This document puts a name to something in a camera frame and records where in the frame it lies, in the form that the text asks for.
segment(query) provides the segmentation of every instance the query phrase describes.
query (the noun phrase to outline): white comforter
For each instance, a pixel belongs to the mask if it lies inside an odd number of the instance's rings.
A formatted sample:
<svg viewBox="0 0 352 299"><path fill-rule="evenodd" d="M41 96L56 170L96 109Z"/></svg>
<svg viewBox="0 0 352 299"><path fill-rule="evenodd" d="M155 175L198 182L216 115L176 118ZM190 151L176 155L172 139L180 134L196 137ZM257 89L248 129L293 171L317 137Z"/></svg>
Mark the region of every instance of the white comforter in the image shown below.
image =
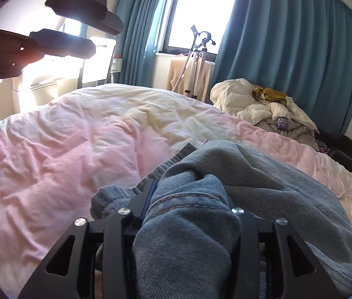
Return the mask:
<svg viewBox="0 0 352 299"><path fill-rule="evenodd" d="M238 118L242 118L253 125L258 122L278 117L292 119L310 130L318 131L316 124L299 108L291 97L286 97L287 107L277 102L262 104L252 96L253 85L246 79L229 79L217 83L211 89L210 100L213 106Z"/></svg>
<svg viewBox="0 0 352 299"><path fill-rule="evenodd" d="M352 173L325 154L170 91L107 84L0 122L0 286L16 298L98 188L135 185L187 142L230 140L327 186L352 224Z"/></svg>

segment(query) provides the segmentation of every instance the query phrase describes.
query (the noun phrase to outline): beige sweater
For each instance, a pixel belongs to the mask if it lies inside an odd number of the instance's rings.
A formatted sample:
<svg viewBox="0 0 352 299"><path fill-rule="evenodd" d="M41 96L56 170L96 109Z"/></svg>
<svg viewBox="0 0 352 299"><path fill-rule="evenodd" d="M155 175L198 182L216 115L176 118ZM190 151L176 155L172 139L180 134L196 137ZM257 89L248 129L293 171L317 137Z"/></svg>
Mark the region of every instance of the beige sweater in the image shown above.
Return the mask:
<svg viewBox="0 0 352 299"><path fill-rule="evenodd" d="M172 60L170 62L169 75L167 77L167 89L168 90L170 90L170 91L173 90L174 86L177 83L177 80L179 79L181 71L183 70L183 67L184 67L186 60L187 60L187 56L184 56L181 54L172 58ZM188 81L190 80L192 60L193 60L193 58L191 56L188 61L187 67L185 69L184 76L181 78L179 87L176 90L176 92L179 94L184 95L184 90L188 89ZM198 70L199 70L200 65L201 65L201 60L199 60L197 62L196 73L195 73L196 76L198 76ZM209 81L211 79L211 70L212 70L212 66L208 62L205 62L201 81L195 83L195 91L194 92L195 92L195 95L197 96L197 100L199 100L199 101L202 101L202 102L206 101L206 96L207 96L208 87L209 87Z"/></svg>

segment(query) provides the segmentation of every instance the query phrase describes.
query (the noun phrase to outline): teal curtain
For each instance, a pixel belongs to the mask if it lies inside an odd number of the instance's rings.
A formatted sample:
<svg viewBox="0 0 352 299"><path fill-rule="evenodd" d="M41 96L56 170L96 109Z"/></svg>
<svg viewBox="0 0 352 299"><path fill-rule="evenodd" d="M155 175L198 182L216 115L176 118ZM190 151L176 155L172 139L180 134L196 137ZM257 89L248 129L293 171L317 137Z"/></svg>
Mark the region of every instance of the teal curtain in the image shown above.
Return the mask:
<svg viewBox="0 0 352 299"><path fill-rule="evenodd" d="M341 0L235 0L211 85L243 77L292 96L338 137L352 118L352 10Z"/></svg>
<svg viewBox="0 0 352 299"><path fill-rule="evenodd" d="M115 14L126 31L119 34L116 57L123 59L118 83L151 86L156 35L166 0L119 0Z"/></svg>

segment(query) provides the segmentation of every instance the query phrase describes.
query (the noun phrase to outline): silver bolt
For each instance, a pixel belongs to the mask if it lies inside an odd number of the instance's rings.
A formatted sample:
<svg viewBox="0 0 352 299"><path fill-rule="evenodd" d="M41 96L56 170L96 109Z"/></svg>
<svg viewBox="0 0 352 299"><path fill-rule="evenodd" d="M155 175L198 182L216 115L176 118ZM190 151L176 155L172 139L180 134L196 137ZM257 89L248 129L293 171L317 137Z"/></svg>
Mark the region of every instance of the silver bolt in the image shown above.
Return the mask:
<svg viewBox="0 0 352 299"><path fill-rule="evenodd" d="M231 209L231 211L235 215L242 215L243 213L245 213L245 211L239 207L235 207L235 208Z"/></svg>
<svg viewBox="0 0 352 299"><path fill-rule="evenodd" d="M288 221L285 218L280 217L276 219L276 223L278 223L279 225L285 226L288 223Z"/></svg>
<svg viewBox="0 0 352 299"><path fill-rule="evenodd" d="M75 220L75 225L76 226L83 226L85 223L87 223L87 220L84 218L77 218L77 220Z"/></svg>
<svg viewBox="0 0 352 299"><path fill-rule="evenodd" d="M130 213L130 209L129 208L121 208L118 210L118 214L122 215L122 216L126 216Z"/></svg>

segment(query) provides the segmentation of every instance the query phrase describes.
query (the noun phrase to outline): pile of clothes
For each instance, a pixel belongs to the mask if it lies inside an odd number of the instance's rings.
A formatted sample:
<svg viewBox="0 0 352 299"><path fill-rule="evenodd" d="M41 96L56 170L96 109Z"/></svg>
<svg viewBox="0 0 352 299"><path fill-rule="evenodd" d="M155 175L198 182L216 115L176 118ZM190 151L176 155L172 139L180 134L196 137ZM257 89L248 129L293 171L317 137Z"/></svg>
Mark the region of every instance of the pile of clothes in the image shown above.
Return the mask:
<svg viewBox="0 0 352 299"><path fill-rule="evenodd" d="M210 100L221 111L319 151L314 136L319 132L316 124L286 93L240 78L217 83L211 89Z"/></svg>

